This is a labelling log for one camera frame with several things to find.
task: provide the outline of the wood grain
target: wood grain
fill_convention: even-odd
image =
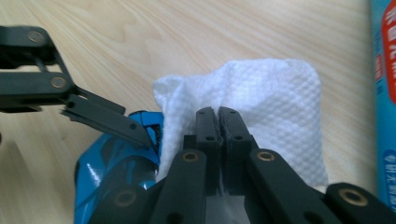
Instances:
[[[375,192],[369,8],[360,0],[3,0],[0,25],[45,28],[75,82],[128,112],[159,109],[151,89],[159,77],[205,74],[230,60],[306,60],[322,82],[330,182]],[[73,222],[74,166],[100,133],[60,109],[0,114],[0,223]]]

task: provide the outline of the textured white cloth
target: textured white cloth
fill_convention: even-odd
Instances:
[[[277,151],[310,186],[327,184],[320,133],[320,82],[300,60],[231,61],[209,75],[168,76],[153,84],[164,113],[163,153],[157,179],[164,178],[193,134],[195,112],[212,106],[239,111],[259,147]]]

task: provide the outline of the black metal bracket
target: black metal bracket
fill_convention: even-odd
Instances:
[[[15,70],[34,65],[38,72]],[[49,71],[58,65],[60,72]],[[125,108],[78,87],[42,28],[0,26],[0,112],[41,111],[41,105],[65,105],[63,115],[104,133],[130,141],[135,147],[154,147],[147,131],[123,116]]]
[[[237,111],[221,107],[217,122],[203,108],[196,122],[196,135],[185,136],[184,150],[150,193],[156,198],[144,203],[149,223],[205,223],[203,198],[219,190],[221,178],[230,195],[245,196],[252,224],[395,223],[390,208],[357,186],[332,184],[326,193],[307,186],[278,153],[258,148]]]

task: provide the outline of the wooden table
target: wooden table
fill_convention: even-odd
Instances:
[[[0,25],[17,24],[46,29],[74,81],[128,112],[159,110],[151,84],[169,74],[306,60],[322,82],[330,182],[376,192],[369,1],[3,0]],[[73,222],[75,164],[100,133],[61,108],[0,114],[0,223]]]

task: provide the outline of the blue wipe package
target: blue wipe package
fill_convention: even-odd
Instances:
[[[372,0],[378,196],[396,212],[396,0]]]

